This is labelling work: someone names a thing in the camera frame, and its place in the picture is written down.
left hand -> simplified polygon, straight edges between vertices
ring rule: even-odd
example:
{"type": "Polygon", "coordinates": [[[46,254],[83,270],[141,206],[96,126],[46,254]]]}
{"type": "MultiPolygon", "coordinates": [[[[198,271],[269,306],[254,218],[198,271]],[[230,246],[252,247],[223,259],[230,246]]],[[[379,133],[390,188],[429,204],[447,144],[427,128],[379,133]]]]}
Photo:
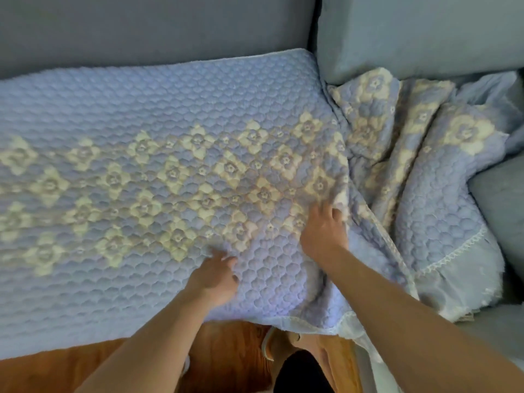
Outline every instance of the left hand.
{"type": "Polygon", "coordinates": [[[239,279],[232,270],[237,258],[224,258],[226,255],[224,251],[213,250],[212,257],[204,259],[193,271],[184,288],[187,293],[205,297],[212,309],[232,300],[239,288],[239,279]]]}

person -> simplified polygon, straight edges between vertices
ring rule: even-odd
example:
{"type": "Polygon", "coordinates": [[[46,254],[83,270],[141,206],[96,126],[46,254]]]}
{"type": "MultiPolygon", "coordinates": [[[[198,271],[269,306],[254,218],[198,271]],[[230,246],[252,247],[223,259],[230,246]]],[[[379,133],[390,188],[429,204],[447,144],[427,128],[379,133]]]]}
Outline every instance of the person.
{"type": "MultiPolygon", "coordinates": [[[[328,202],[313,204],[300,238],[302,249],[350,303],[404,393],[524,390],[524,374],[516,365],[365,266],[348,251],[347,240],[341,212],[328,202]]],[[[204,318],[237,291],[239,281],[232,272],[236,262],[220,252],[206,259],[193,271],[186,287],[76,393],[174,392],[204,318]]],[[[301,352],[292,347],[284,332],[275,334],[272,341],[267,354],[275,360],[275,392],[308,391],[297,386],[312,373],[299,369],[297,374],[293,366],[288,367],[301,352]],[[293,371],[295,384],[290,381],[293,371]]],[[[324,384],[309,391],[329,389],[324,384]]]]}

lace trim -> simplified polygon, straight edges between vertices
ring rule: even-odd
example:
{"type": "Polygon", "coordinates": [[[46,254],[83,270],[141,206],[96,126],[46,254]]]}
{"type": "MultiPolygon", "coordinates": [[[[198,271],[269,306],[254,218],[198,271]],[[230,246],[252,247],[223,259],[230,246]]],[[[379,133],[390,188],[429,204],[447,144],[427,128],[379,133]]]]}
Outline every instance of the lace trim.
{"type": "Polygon", "coordinates": [[[464,253],[465,251],[467,251],[468,249],[471,248],[471,246],[475,243],[477,243],[478,241],[480,241],[484,235],[487,233],[488,231],[488,228],[486,225],[483,225],[481,227],[481,229],[478,231],[477,234],[473,235],[472,237],[470,237],[468,240],[466,240],[464,242],[464,244],[462,244],[459,248],[457,248],[455,251],[453,251],[452,253],[446,255],[444,258],[442,258],[441,260],[439,260],[438,262],[435,262],[434,264],[431,264],[429,266],[427,266],[426,268],[422,269],[422,270],[419,270],[418,272],[415,273],[415,278],[418,278],[418,277],[422,277],[422,276],[425,276],[427,275],[428,273],[431,273],[431,272],[434,272],[438,269],[440,269],[442,266],[450,263],[453,259],[455,259],[457,256],[461,255],[462,253],[464,253]]]}

wooden floor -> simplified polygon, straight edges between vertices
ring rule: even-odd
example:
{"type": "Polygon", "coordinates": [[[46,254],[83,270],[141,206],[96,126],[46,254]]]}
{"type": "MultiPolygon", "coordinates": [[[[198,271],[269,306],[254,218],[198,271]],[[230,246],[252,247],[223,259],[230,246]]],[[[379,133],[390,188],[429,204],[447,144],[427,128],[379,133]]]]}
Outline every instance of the wooden floor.
{"type": "MultiPolygon", "coordinates": [[[[206,323],[190,351],[191,367],[179,393],[251,393],[270,387],[270,363],[260,344],[268,327],[247,322],[206,323]]],[[[0,361],[0,393],[72,393],[124,340],[53,350],[0,361]]],[[[304,336],[337,392],[360,393],[353,343],[304,336]]]]}

finger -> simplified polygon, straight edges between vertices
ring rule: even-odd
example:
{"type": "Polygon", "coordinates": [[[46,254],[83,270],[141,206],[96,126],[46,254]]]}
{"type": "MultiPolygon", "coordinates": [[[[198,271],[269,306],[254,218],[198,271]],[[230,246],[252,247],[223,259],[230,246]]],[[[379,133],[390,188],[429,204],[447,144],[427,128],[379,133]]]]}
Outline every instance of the finger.
{"type": "Polygon", "coordinates": [[[334,208],[333,209],[333,219],[335,219],[337,222],[342,222],[342,211],[334,208]]]}
{"type": "Polygon", "coordinates": [[[225,264],[229,267],[229,269],[232,269],[234,265],[236,265],[238,259],[236,256],[230,256],[224,259],[225,264]]]}
{"type": "Polygon", "coordinates": [[[222,260],[224,259],[226,255],[227,255],[227,252],[222,249],[218,249],[218,248],[211,249],[211,257],[214,259],[222,260]]]}
{"type": "Polygon", "coordinates": [[[322,202],[322,215],[331,218],[333,216],[333,207],[329,200],[324,200],[322,202]]]}
{"type": "Polygon", "coordinates": [[[318,203],[315,201],[309,207],[309,217],[313,218],[319,215],[320,215],[320,207],[318,206],[318,203]]]}

